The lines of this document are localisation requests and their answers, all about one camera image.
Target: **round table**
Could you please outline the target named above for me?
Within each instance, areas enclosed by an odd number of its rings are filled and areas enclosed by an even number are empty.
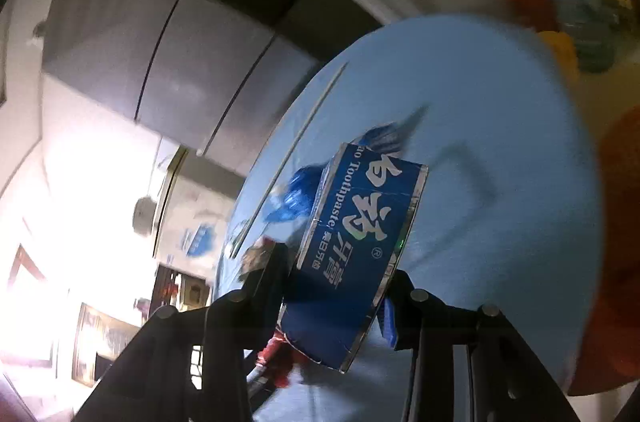
[[[564,379],[598,280],[600,190],[590,139],[550,52],[531,32],[472,16],[430,16],[356,41],[313,78],[272,133],[229,232],[251,216],[346,61],[278,182],[329,160],[341,142],[422,110],[402,158],[427,164],[430,174],[399,268],[450,305],[497,304],[554,378]],[[239,288],[242,253],[260,234],[284,241],[302,226],[265,226],[260,216],[239,257],[221,263],[218,294]],[[409,352],[386,348],[374,324],[346,375],[316,366],[255,419],[399,418],[409,362]],[[463,375],[456,378],[459,420],[468,404]]]

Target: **blue box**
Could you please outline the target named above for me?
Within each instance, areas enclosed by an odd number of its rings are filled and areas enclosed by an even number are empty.
[[[322,176],[280,314],[290,344],[346,372],[398,265],[426,166],[343,144]]]

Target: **brown object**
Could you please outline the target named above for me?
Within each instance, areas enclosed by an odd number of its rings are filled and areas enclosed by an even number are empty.
[[[569,395],[640,378],[640,107],[610,129],[599,157],[606,213],[602,280]]]

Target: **blue plastic wrapper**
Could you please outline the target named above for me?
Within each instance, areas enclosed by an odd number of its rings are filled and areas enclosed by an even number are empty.
[[[343,144],[328,164],[289,275],[280,326],[311,360],[346,372],[385,294],[427,167]]]
[[[378,153],[399,153],[402,148],[399,129],[396,123],[376,126],[367,130],[363,136],[354,139],[352,144],[366,146]],[[314,205],[316,192],[320,186],[322,170],[326,164],[305,166],[296,171],[284,189],[271,197],[270,210],[264,216],[267,222],[290,222],[298,217],[308,217]]]

